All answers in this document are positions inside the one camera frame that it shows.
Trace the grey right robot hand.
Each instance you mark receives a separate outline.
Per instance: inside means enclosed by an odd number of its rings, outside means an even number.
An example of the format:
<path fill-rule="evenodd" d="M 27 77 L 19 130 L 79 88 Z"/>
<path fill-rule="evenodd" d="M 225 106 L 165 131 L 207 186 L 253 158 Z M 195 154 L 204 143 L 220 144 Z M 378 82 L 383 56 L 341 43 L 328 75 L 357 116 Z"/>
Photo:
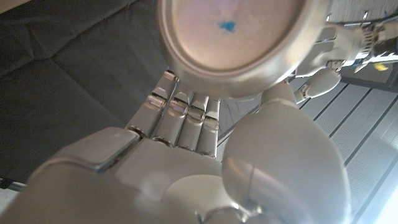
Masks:
<path fill-rule="evenodd" d="M 347 173 L 298 104 L 334 88 L 323 69 L 282 81 L 216 158 L 218 100 L 165 72 L 125 128 L 65 146 L 28 179 L 2 223 L 348 223 Z"/>

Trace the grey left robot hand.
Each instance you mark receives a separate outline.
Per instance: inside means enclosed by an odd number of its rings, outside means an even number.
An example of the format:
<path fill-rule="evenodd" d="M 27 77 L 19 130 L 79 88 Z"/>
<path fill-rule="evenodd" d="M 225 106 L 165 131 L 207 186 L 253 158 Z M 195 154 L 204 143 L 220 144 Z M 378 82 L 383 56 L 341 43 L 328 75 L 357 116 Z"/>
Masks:
<path fill-rule="evenodd" d="M 334 89 L 341 81 L 340 70 L 368 56 L 374 46 L 374 32 L 328 24 L 305 59 L 295 70 L 296 77 L 308 80 L 294 92 L 297 103 L 316 98 Z"/>

